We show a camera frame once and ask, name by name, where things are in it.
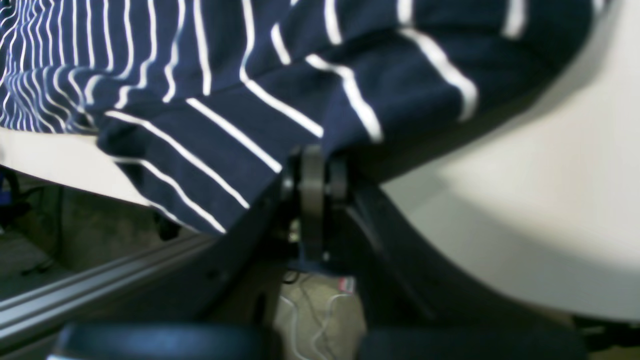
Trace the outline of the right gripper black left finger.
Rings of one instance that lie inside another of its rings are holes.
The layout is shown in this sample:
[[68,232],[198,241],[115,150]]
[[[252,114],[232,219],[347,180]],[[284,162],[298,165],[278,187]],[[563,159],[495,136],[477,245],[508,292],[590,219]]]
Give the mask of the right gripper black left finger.
[[326,161],[309,145],[211,247],[62,329],[52,360],[271,360],[286,271],[326,258]]

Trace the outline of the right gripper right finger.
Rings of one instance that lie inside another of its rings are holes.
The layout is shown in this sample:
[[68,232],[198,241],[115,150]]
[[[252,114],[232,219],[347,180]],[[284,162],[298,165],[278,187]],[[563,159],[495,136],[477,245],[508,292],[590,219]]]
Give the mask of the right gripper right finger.
[[327,162],[327,247],[355,277],[359,360],[585,360],[580,335],[510,300],[418,233],[346,158]]

